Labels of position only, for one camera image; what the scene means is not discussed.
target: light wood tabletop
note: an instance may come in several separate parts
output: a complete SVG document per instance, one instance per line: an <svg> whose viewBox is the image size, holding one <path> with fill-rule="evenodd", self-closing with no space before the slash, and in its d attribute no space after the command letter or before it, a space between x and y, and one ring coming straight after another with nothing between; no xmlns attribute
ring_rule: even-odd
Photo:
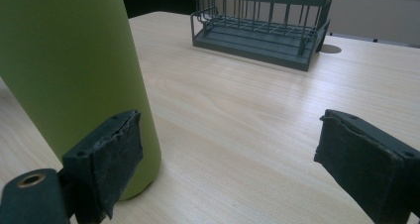
<svg viewBox="0 0 420 224"><path fill-rule="evenodd" d="M130 24L162 163L104 223L371 223L313 162L326 109L420 150L418 49L327 37L304 72L195 48L186 15ZM36 168L61 164L0 80L0 189Z"/></svg>

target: wooden table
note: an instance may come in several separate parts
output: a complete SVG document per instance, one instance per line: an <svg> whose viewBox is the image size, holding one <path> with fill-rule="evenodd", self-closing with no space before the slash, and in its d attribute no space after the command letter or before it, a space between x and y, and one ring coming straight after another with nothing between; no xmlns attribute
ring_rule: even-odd
<svg viewBox="0 0 420 224"><path fill-rule="evenodd" d="M130 23L162 164L112 223L371 223L313 162L327 108L420 150L418 49L327 37L326 49L342 51L315 55L303 72L194 48L185 15ZM23 172L60 169L2 80L0 104L0 189Z"/></svg>

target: rack base tray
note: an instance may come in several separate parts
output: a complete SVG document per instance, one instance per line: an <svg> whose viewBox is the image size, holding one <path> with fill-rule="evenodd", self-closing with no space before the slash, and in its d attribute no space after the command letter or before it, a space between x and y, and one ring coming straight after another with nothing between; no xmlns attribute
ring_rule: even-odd
<svg viewBox="0 0 420 224"><path fill-rule="evenodd" d="M210 30L201 30L193 38L193 45L198 48L308 71L313 48L317 47L319 41L308 41L303 55L299 56L300 38L235 28L212 27Z"/></svg>

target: gray wire rack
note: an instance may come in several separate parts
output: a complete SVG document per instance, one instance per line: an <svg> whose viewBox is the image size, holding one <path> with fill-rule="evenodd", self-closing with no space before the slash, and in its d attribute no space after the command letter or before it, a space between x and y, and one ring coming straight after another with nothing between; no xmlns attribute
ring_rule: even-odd
<svg viewBox="0 0 420 224"><path fill-rule="evenodd" d="M332 0L196 0L195 47L307 71L324 43ZM194 22L202 24L195 33Z"/></svg>

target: green cylinder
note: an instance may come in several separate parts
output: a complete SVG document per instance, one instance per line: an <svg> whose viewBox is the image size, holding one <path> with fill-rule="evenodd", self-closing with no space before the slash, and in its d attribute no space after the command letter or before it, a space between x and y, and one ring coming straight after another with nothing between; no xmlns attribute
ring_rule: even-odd
<svg viewBox="0 0 420 224"><path fill-rule="evenodd" d="M139 110L144 159L122 199L157 176L158 136L123 0L0 0L0 76L60 159L108 117Z"/></svg>

